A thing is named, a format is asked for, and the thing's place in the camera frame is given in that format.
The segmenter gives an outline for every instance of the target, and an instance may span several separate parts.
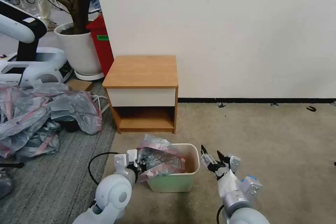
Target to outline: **green label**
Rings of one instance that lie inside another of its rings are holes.
[[[109,41],[109,38],[107,35],[97,35],[98,41]]]

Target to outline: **white drawer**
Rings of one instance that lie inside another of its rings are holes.
[[[175,88],[107,89],[113,107],[175,106]]]

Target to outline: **nightstand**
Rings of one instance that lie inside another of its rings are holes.
[[[176,131],[174,55],[118,56],[103,82],[118,133]]]

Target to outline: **black baseboard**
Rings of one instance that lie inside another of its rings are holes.
[[[332,103],[336,98],[179,98],[179,103]]]

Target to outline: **wooden tabletop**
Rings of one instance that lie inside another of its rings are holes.
[[[105,88],[176,88],[174,55],[118,56],[105,80]]]

